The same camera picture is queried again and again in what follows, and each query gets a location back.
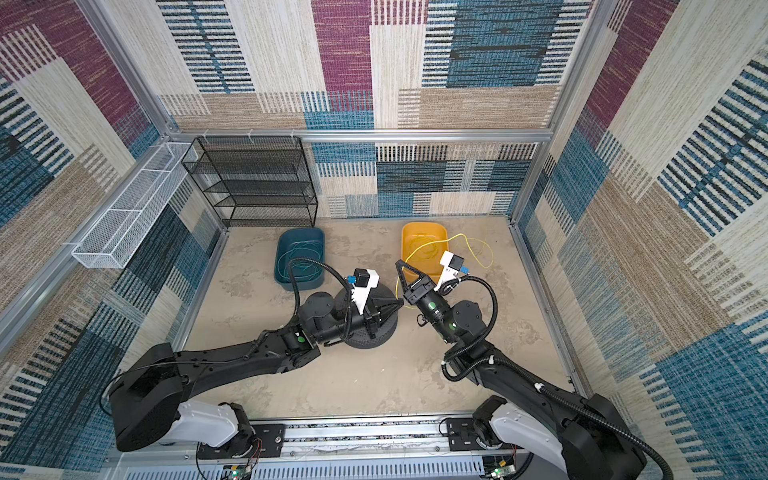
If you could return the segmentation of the yellow plastic bin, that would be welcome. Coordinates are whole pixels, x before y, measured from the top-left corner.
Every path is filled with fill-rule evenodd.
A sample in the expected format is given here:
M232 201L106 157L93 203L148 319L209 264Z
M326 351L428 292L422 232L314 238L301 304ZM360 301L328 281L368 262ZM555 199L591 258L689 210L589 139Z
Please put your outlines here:
M401 232L401 259L437 282L440 259L449 246L447 229L435 222L410 222Z

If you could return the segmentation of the grey perforated cable spool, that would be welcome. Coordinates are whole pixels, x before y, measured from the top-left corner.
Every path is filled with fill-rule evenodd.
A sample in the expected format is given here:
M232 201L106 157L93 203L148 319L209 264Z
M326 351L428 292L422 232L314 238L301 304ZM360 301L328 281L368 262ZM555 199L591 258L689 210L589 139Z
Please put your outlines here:
M369 294L367 304L368 307L375 307L374 300L378 298L395 298L392 290L386 286L378 286L371 290ZM385 332L382 336L349 336L343 340L348 346L356 349L373 349L383 345L394 334L396 327L390 327L390 330Z

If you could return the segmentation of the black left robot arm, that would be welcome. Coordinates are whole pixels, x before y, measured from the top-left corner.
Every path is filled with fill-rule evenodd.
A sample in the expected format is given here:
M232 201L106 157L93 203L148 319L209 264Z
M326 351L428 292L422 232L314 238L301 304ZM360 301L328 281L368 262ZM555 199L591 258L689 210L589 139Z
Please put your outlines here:
M157 442L196 442L230 458L254 452L257 433L244 407L218 405L198 395L240 380L299 369L324 346L377 348L397 326L403 302L370 269L356 269L336 295L297 299L287 324L253 340L221 348L176 351L168 343L148 349L106 389L116 448L132 452Z

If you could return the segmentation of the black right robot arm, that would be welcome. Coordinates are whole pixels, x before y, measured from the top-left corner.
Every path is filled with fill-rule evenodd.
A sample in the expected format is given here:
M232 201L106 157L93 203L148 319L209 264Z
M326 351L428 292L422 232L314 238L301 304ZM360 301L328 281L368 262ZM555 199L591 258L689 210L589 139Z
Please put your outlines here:
M446 380L469 379L493 392L476 414L485 443L513 444L558 467L571 479L636 479L654 462L664 479L674 476L663 456L634 435L614 404L594 394L565 391L508 358L488 341L499 299L473 275L436 284L410 265L395 264L407 303L449 344L441 361Z

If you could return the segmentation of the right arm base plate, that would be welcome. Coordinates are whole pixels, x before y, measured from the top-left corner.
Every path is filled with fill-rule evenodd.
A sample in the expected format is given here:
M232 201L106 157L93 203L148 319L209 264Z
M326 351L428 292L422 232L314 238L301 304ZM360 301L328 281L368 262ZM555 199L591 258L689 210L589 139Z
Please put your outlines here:
M526 453L515 444L505 443L493 432L490 423L472 417L445 417L438 424L438 432L448 440L449 450L483 451L489 453Z

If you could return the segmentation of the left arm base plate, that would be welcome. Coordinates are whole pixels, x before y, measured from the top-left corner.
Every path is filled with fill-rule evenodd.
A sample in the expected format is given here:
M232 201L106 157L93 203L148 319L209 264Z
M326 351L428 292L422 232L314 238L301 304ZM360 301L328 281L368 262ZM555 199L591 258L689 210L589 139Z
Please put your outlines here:
M220 447L199 445L196 455L199 460L276 458L281 455L285 431L281 423L252 425Z

